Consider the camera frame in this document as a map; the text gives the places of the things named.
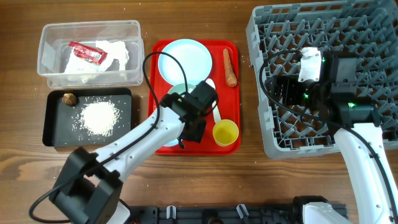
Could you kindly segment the mint green bowl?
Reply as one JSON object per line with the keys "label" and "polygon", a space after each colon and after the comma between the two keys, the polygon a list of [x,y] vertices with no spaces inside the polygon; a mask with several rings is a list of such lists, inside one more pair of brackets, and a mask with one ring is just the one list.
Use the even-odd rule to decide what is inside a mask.
{"label": "mint green bowl", "polygon": [[184,96],[184,93],[191,93],[195,89],[195,85],[180,83],[173,86],[165,96],[173,96],[177,94],[178,96]]}

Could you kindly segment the white rice pile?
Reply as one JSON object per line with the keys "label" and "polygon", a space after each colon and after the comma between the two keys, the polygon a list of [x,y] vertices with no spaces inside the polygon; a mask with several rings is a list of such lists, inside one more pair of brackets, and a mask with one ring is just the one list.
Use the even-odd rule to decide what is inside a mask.
{"label": "white rice pile", "polygon": [[110,101],[84,104],[81,111],[72,116],[72,131],[84,130],[89,136],[109,137],[121,111]]}

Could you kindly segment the orange carrot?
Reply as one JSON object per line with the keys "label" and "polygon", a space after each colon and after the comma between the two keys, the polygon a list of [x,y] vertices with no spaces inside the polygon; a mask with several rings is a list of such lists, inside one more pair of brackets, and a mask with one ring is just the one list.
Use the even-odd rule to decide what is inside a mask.
{"label": "orange carrot", "polygon": [[226,83],[230,87],[235,87],[238,84],[238,81],[234,73],[233,66],[231,64],[228,49],[223,50],[223,60]]}

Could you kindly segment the light blue bowl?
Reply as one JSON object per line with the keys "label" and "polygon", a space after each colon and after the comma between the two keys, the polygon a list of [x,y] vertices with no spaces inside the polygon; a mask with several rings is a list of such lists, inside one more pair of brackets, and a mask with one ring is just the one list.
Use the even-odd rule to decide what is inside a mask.
{"label": "light blue bowl", "polygon": [[164,147],[173,147],[178,145],[178,139],[174,139],[173,141],[168,142],[164,145]]}

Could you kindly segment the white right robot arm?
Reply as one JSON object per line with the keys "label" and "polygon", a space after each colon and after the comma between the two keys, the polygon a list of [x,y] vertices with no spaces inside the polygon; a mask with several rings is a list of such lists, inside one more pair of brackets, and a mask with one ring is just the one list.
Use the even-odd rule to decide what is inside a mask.
{"label": "white right robot arm", "polygon": [[298,75],[265,80],[263,71],[280,52],[264,59],[259,85],[269,101],[290,111],[292,105],[318,112],[300,117],[328,126],[351,180],[362,223],[397,223],[397,186],[382,138],[377,105],[369,96],[356,94],[355,53],[320,52],[316,47],[291,50],[300,60]]}

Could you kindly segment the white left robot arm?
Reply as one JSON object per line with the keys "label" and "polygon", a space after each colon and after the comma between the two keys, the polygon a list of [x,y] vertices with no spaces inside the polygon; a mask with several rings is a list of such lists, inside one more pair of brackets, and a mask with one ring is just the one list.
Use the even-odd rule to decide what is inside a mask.
{"label": "white left robot arm", "polygon": [[71,223],[124,223],[130,216],[120,194],[126,179],[168,142],[200,142],[206,116],[218,95],[200,82],[184,95],[166,94],[155,111],[115,142],[89,153],[82,147],[67,158],[49,200]]}

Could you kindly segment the white tissue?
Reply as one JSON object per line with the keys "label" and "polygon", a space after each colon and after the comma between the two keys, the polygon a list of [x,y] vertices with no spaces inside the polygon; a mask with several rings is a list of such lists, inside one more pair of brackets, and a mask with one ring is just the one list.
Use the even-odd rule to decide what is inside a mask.
{"label": "white tissue", "polygon": [[96,73],[105,72],[111,68],[115,60],[118,61],[118,70],[125,70],[129,60],[129,52],[126,44],[122,41],[109,42],[107,40],[97,40],[94,48],[105,51],[108,55],[101,65],[89,63],[73,54],[73,49],[68,59],[64,73]]}

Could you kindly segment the red snack wrapper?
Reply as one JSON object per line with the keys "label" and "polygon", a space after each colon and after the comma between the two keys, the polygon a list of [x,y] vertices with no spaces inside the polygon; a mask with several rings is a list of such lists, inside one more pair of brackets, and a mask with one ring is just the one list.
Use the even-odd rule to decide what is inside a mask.
{"label": "red snack wrapper", "polygon": [[75,41],[71,41],[68,46],[73,49],[73,54],[76,57],[95,65],[101,65],[108,55],[103,50],[89,47]]}

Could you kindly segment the brown food scrap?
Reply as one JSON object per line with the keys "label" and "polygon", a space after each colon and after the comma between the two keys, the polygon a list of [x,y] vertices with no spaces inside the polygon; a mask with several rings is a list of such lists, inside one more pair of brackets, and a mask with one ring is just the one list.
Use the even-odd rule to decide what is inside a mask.
{"label": "brown food scrap", "polygon": [[62,96],[62,102],[68,106],[75,106],[77,101],[77,97],[72,93],[65,93]]}

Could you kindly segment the yellow plastic cup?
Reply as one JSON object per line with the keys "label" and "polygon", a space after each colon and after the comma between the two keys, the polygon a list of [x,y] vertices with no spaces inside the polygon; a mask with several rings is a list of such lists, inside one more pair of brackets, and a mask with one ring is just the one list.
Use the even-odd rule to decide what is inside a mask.
{"label": "yellow plastic cup", "polygon": [[217,145],[226,147],[238,139],[239,127],[234,121],[222,119],[214,125],[212,135]]}

